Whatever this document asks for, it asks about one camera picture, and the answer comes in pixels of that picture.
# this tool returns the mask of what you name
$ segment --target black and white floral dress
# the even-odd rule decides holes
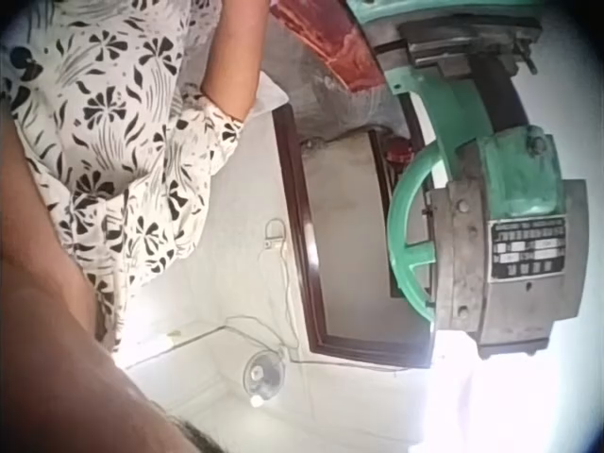
[[[239,139],[241,123],[177,84],[219,9],[43,1],[2,39],[3,95],[60,241],[96,289],[107,348],[128,299],[194,250],[211,177]]]

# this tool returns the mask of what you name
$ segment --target bolt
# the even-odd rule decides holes
[[[468,205],[467,201],[460,200],[457,202],[457,210],[465,214],[466,212],[470,211],[470,205]]]
[[[539,156],[543,154],[547,149],[547,143],[542,137],[535,137],[530,141],[530,153],[533,156]]]
[[[468,316],[470,316],[470,310],[465,305],[462,305],[457,310],[457,316],[461,319],[468,319]]]

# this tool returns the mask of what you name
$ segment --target green machine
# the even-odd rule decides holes
[[[348,0],[394,94],[414,92],[436,140],[398,182],[387,238],[399,288],[436,329],[463,330],[481,357],[535,353],[577,316],[588,254],[585,181],[562,179],[554,139],[532,125],[512,77],[537,72],[535,0]],[[428,193],[431,240],[407,242],[411,203]],[[429,294],[415,277],[432,265]]]

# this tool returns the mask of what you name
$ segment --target wooden frame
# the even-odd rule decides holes
[[[328,334],[318,262],[311,259],[317,256],[317,245],[292,106],[288,104],[275,110],[273,119],[310,351],[352,361],[429,367],[431,338],[419,345],[370,342]]]

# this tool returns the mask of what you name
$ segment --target white wall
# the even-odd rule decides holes
[[[178,326],[187,321],[178,313],[188,312],[208,327],[222,324],[228,316],[256,316],[295,346],[296,338],[285,321],[278,252],[262,252],[265,224],[275,217],[287,224],[274,128],[271,116],[264,115],[249,123],[240,148],[213,181],[210,214],[198,249],[173,273],[148,288],[149,302],[158,310],[155,315],[173,318],[173,325]],[[330,361],[308,350],[289,238],[286,252],[293,280],[289,299],[300,341],[294,355],[301,360]],[[231,325],[278,348],[279,340],[257,323],[239,320]],[[178,329],[190,338],[189,330]],[[217,420],[220,432],[225,433],[219,438],[242,439],[232,451],[256,451],[241,446],[248,443],[257,449],[264,446],[265,451],[280,451],[290,434],[305,451],[317,447],[329,452],[398,453],[421,440],[426,394],[422,372],[396,374],[287,363],[285,385],[278,397],[260,411],[250,412],[242,386],[243,369],[260,349],[239,335],[221,332],[135,366],[129,374],[169,410],[195,421],[205,413],[205,419],[199,418],[201,428]],[[240,398],[243,409],[242,403],[222,399],[209,406],[223,392]],[[187,398],[197,401],[183,407],[181,402]],[[278,420],[269,423],[265,417]],[[260,437],[246,431],[255,426],[260,427]]]

